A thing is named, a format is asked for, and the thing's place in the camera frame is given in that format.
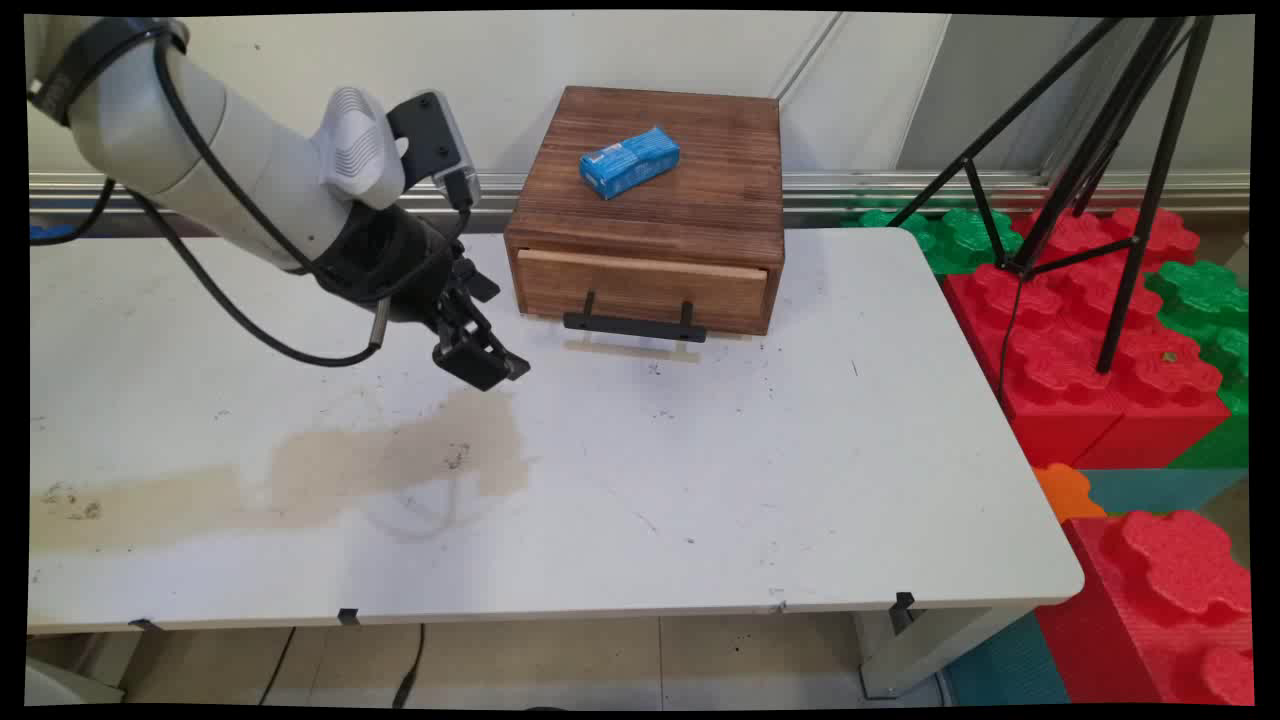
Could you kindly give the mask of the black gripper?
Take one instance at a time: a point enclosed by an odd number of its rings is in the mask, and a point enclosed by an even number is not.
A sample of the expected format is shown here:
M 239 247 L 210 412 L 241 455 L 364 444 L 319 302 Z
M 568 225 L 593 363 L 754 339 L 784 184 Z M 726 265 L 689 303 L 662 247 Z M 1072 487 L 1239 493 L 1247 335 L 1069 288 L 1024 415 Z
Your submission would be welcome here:
M 530 364 L 498 340 L 475 304 L 493 300 L 499 287 L 465 256 L 460 236 L 471 206 L 465 204 L 457 213 L 453 224 L 442 225 L 398 205 L 372 210 L 357 202 L 339 236 L 316 259 L 316 268 L 332 292 L 352 304 L 374 310 L 388 299 L 390 322 L 435 325 L 435 365 L 475 389 L 489 391 L 517 380 Z M 451 288 L 456 307 L 442 305 Z

